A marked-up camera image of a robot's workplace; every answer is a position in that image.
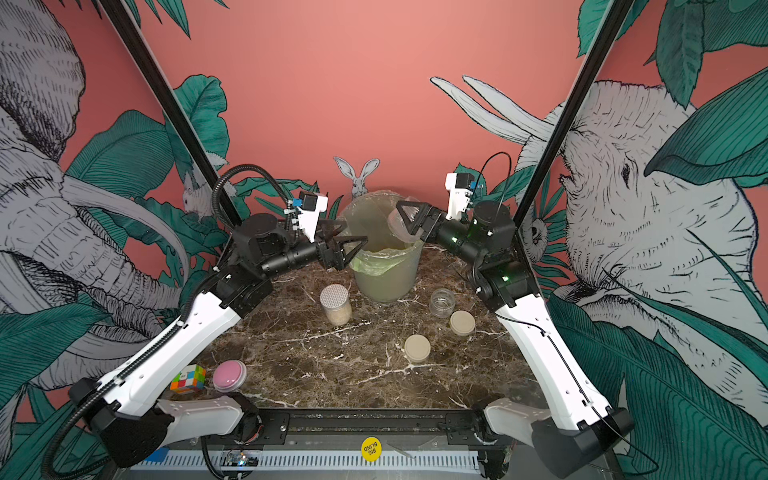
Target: white lid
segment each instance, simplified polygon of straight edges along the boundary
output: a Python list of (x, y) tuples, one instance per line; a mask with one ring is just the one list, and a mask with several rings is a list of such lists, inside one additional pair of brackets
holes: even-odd
[(320, 305), (330, 310), (343, 307), (348, 299), (349, 291), (338, 283), (332, 283), (320, 292)]
[(470, 312), (456, 310), (451, 315), (451, 330), (456, 335), (469, 335), (475, 329), (475, 317)]
[(421, 362), (429, 356), (429, 340), (423, 335), (411, 335), (406, 340), (406, 356), (413, 362)]

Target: white vent grille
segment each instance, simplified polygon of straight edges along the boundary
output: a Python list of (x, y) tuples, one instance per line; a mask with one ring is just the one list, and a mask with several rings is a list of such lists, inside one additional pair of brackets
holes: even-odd
[[(360, 452), (299, 450), (252, 451), (248, 456), (259, 459), (257, 467), (240, 470), (429, 470), (430, 472), (479, 473), (477, 452), (408, 452), (412, 458), (398, 452), (383, 452), (375, 462), (366, 462)], [(222, 452), (211, 452), (214, 465), (221, 463)], [(203, 470), (203, 454), (196, 450), (171, 450), (162, 462), (144, 461), (133, 470)]]

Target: beige jar lid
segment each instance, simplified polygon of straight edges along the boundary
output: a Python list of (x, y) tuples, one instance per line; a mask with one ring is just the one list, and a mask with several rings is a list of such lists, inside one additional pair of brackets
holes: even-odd
[(406, 340), (406, 356), (412, 362), (421, 362), (429, 356), (432, 347), (423, 335), (411, 335)]
[(470, 312), (456, 310), (451, 315), (451, 330), (456, 335), (469, 335), (475, 331), (475, 317)]

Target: elephant eye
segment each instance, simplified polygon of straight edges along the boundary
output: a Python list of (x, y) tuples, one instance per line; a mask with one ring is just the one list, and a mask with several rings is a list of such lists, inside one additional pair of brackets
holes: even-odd
[(629, 165), (624, 164), (624, 166), (621, 168), (621, 178), (624, 179), (624, 185), (629, 188)]

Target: yellow sticker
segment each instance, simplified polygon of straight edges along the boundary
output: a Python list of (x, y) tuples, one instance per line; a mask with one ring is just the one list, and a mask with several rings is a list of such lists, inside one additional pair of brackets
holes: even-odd
[(376, 437), (368, 437), (362, 443), (360, 451), (367, 462), (375, 462), (382, 456), (382, 443)]

